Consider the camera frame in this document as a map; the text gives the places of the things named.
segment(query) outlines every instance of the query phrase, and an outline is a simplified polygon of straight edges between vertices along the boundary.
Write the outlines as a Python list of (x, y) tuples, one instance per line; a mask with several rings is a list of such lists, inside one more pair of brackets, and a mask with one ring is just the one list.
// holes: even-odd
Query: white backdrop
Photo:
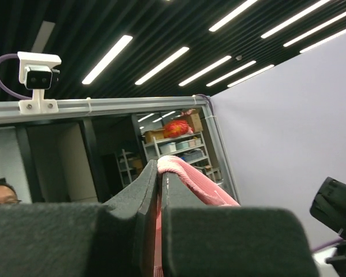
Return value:
[(309, 208), (327, 176), (346, 183), (346, 34), (212, 101), (241, 204), (290, 209), (312, 247), (335, 239)]

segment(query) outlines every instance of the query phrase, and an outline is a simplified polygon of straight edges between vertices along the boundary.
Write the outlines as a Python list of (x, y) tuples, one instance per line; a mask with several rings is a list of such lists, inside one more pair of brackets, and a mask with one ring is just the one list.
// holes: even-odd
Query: bracket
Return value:
[(44, 89), (34, 89), (31, 100), (20, 100), (18, 102), (21, 114), (53, 114), (58, 113), (59, 108), (55, 99), (44, 99)]

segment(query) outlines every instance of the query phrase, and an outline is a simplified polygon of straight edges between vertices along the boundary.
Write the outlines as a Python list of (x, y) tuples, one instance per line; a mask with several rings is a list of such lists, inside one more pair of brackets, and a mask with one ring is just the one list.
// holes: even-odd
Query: pink cloth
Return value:
[[(159, 174), (176, 173), (179, 179), (207, 205), (239, 206), (221, 187), (179, 157), (164, 156), (160, 158), (157, 162), (157, 169)], [(159, 196), (157, 209), (154, 277), (163, 277), (161, 267), (161, 196)]]

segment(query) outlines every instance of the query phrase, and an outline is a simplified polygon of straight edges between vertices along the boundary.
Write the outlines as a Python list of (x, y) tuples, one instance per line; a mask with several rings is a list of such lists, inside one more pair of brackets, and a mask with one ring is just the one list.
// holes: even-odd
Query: fluorescent light strip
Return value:
[(303, 33), (302, 35), (298, 36), (297, 38), (292, 39), (289, 42), (286, 42), (283, 46), (288, 47), (288, 46), (294, 44), (295, 42), (298, 42), (299, 40), (302, 40), (302, 39), (306, 38), (307, 36), (310, 36), (312, 33), (315, 33), (317, 31), (319, 31), (320, 29), (327, 27), (328, 25), (336, 22), (337, 20), (340, 20), (341, 18), (343, 18), (345, 16), (346, 16), (346, 12), (341, 13), (339, 16), (336, 16), (336, 17), (332, 18), (331, 20), (328, 20), (327, 22), (324, 22), (323, 24), (315, 27), (314, 29), (311, 29), (310, 31)]
[(173, 113), (175, 113), (175, 111), (171, 111), (170, 113), (164, 114), (162, 117), (163, 117), (163, 118), (164, 118), (164, 117), (168, 117), (169, 115), (171, 115), (171, 114), (173, 114)]
[(328, 37), (328, 38), (326, 38), (324, 40), (321, 40), (320, 42), (317, 42), (317, 43), (315, 43), (315, 44), (313, 44), (313, 45), (311, 45), (309, 47), (306, 47), (305, 49), (301, 50), (300, 53), (304, 53), (306, 51), (309, 51), (309, 50), (311, 50), (311, 49), (313, 49), (313, 48), (315, 48), (315, 47), (317, 47), (317, 46), (319, 46), (319, 45), (321, 45), (323, 43), (326, 43), (326, 42), (328, 42), (328, 41), (330, 41), (332, 39), (335, 39), (336, 37), (338, 37), (340, 35), (343, 35), (344, 33), (346, 33), (346, 29), (341, 31), (341, 32), (335, 33), (333, 36), (330, 36), (330, 37)]
[(162, 120), (162, 119), (163, 119), (163, 118), (162, 118), (162, 117), (160, 117), (160, 118), (158, 118), (158, 119), (154, 120), (152, 123), (158, 122), (158, 121), (160, 121), (160, 120)]
[(247, 75), (246, 77), (244, 77), (244, 78), (242, 78), (242, 79), (240, 79), (238, 81), (235, 81), (234, 83), (229, 84), (227, 87), (228, 88), (233, 87), (234, 85), (242, 83), (243, 81), (246, 81), (247, 79), (250, 79), (250, 78), (252, 78), (252, 77), (254, 77), (254, 76), (256, 76), (256, 75), (258, 75), (258, 74), (260, 74), (260, 73), (262, 73), (262, 72), (264, 72), (264, 71), (266, 71), (266, 70), (268, 70), (268, 69), (270, 69), (272, 67), (274, 67), (274, 65), (268, 65), (267, 67), (265, 67), (263, 69), (260, 69), (260, 70), (254, 72), (254, 73), (252, 73), (250, 75)]
[(206, 86), (207, 86), (207, 87), (211, 87), (212, 85), (215, 85), (216, 83), (218, 83), (218, 82), (220, 82), (220, 81), (223, 81), (224, 79), (226, 79), (226, 78), (228, 78), (228, 77), (230, 77), (230, 76), (236, 74), (237, 72), (240, 72), (241, 70), (243, 70), (243, 69), (245, 69), (245, 68), (248, 68), (249, 66), (251, 66), (251, 65), (253, 65), (253, 64), (255, 64), (255, 63), (256, 63), (256, 61), (248, 62), (247, 64), (245, 64), (245, 65), (243, 65), (243, 66), (241, 66), (241, 67), (239, 67), (239, 68), (237, 68), (237, 69), (235, 69), (235, 70), (233, 70), (233, 71), (227, 73), (226, 75), (221, 76), (220, 78), (218, 78), (218, 79), (212, 81), (211, 83), (207, 84)]
[(247, 0), (244, 3), (242, 3), (240, 6), (238, 6), (235, 10), (233, 10), (231, 13), (227, 14), (225, 17), (223, 17), (221, 20), (219, 20), (216, 24), (214, 24), (209, 31), (215, 32), (219, 28), (226, 25), (228, 22), (230, 22), (233, 18), (238, 16), (241, 12), (245, 11), (247, 8), (249, 8), (252, 4), (256, 3), (258, 0)]
[(145, 119), (147, 119), (147, 118), (149, 118), (149, 117), (152, 117), (154, 114), (149, 114), (149, 115), (147, 115), (146, 117), (142, 117), (142, 118), (140, 118), (139, 120), (138, 120), (138, 122), (141, 122), (141, 121), (143, 121), (143, 120), (145, 120)]
[(192, 82), (193, 80), (199, 78), (200, 76), (204, 75), (205, 73), (209, 72), (210, 70), (213, 70), (217, 66), (221, 65), (223, 62), (228, 61), (230, 58), (231, 58), (231, 56), (225, 56), (224, 58), (213, 63), (212, 65), (209, 65), (207, 68), (202, 69), (200, 72), (196, 73), (195, 75), (191, 76), (190, 78), (185, 79), (185, 81), (179, 83), (179, 86), (182, 87), (184, 85), (187, 85), (188, 83)]
[(101, 61), (84, 78), (82, 83), (89, 85), (92, 81), (111, 63), (111, 61), (130, 43), (133, 37), (122, 36), (122, 38), (109, 50)]
[(33, 53), (42, 53), (44, 51), (45, 45), (52, 33), (52, 30), (55, 27), (54, 22), (42, 21), (39, 32), (37, 33), (37, 37), (32, 46), (31, 52)]
[(286, 20), (285, 22), (279, 24), (278, 26), (274, 27), (273, 29), (271, 29), (270, 31), (267, 31), (265, 34), (263, 34), (261, 37), (263, 39), (266, 39), (268, 36), (271, 36), (272, 34), (282, 30), (283, 28), (289, 26), (290, 24), (294, 23), (296, 20), (299, 20), (300, 18), (304, 17), (305, 15), (311, 13), (312, 11), (318, 9), (320, 6), (328, 3), (330, 0), (321, 0), (315, 4), (313, 4), (312, 6), (310, 6), (309, 8), (303, 10), (302, 12), (298, 13), (295, 16), (292, 16), (290, 19)]
[(161, 71), (163, 68), (174, 62), (176, 59), (178, 59), (180, 56), (182, 56), (185, 52), (189, 51), (190, 49), (188, 47), (182, 47), (179, 49), (177, 52), (169, 56), (165, 61), (162, 63), (158, 64), (154, 69), (152, 69), (149, 73), (144, 75), (142, 78), (140, 78), (135, 85), (141, 85), (147, 80), (149, 80), (152, 76), (154, 76), (156, 73)]

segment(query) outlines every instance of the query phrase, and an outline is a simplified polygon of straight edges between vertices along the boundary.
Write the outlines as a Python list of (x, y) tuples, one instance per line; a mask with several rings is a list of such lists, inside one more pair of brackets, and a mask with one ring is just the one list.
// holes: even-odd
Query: black camera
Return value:
[(26, 66), (25, 81), (26, 89), (49, 89), (52, 80), (52, 70), (48, 66)]

